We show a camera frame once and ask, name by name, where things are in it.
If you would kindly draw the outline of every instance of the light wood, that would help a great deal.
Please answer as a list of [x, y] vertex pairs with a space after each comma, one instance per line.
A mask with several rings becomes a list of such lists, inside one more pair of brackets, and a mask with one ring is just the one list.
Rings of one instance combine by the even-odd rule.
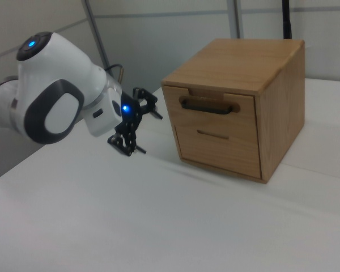
[[260, 95], [301, 47], [300, 40], [216, 39], [162, 85]]
[[304, 45], [256, 97], [262, 178], [268, 180], [305, 123]]
[[255, 182], [258, 182], [258, 183], [263, 183], [263, 184], [267, 184], [267, 182], [268, 182], [268, 181], [263, 180], [261, 178], [243, 175], [243, 174], [240, 174], [240, 173], [221, 169], [221, 168], [218, 168], [218, 167], [215, 167], [215, 166], [206, 165], [206, 164], [203, 164], [203, 163], [198, 163], [196, 161], [186, 160], [186, 159], [183, 159], [183, 158], [180, 158], [180, 160], [184, 163], [188, 163], [188, 164], [191, 164], [193, 166], [204, 168], [206, 170], [210, 170], [210, 171], [213, 171], [213, 172], [218, 172], [218, 173], [221, 173], [221, 174], [224, 174], [224, 175], [227, 175], [227, 176], [239, 177], [241, 179], [252, 180], [252, 181], [255, 181]]
[[[163, 79], [181, 160], [267, 183], [304, 124], [304, 50], [300, 40], [217, 39]], [[186, 97], [234, 112], [183, 109]]]
[[223, 94], [235, 111], [222, 115], [183, 109], [179, 99], [192, 97], [188, 89], [163, 92], [182, 159], [261, 177], [253, 97]]

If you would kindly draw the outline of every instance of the table surface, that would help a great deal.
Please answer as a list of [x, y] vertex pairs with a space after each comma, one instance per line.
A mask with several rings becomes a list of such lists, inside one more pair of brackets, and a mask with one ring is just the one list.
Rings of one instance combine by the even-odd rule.
[[144, 116], [120, 155], [83, 121], [0, 178], [0, 271], [340, 271], [340, 82], [306, 80], [306, 122], [267, 185], [184, 164]]

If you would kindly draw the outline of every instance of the cable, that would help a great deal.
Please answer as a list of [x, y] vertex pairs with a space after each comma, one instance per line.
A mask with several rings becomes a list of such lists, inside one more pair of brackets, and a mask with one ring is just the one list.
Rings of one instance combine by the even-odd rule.
[[283, 16], [283, 38], [292, 39], [289, 0], [282, 0], [282, 16]]
[[106, 72], [108, 72], [109, 70], [111, 70], [112, 68], [115, 68], [115, 67], [119, 67], [120, 68], [120, 74], [118, 76], [117, 81], [121, 84], [122, 78], [124, 77], [124, 67], [121, 64], [117, 63], [117, 64], [114, 64], [114, 65], [111, 65], [110, 67], [108, 67], [108, 68], [106, 68], [104, 70]]

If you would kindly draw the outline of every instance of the wooden drawer cabinet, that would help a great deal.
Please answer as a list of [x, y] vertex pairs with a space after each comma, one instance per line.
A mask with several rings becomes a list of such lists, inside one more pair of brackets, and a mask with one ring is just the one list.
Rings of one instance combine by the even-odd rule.
[[304, 43], [215, 40], [161, 85], [181, 160], [266, 183], [304, 123]]

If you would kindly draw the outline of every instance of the drawer handle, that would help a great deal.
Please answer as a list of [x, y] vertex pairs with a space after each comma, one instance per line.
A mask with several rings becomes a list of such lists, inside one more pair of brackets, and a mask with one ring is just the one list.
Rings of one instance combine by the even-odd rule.
[[210, 112], [215, 114], [229, 114], [233, 110], [232, 106], [224, 103], [190, 98], [182, 100], [181, 106], [183, 109], [191, 109], [193, 111]]

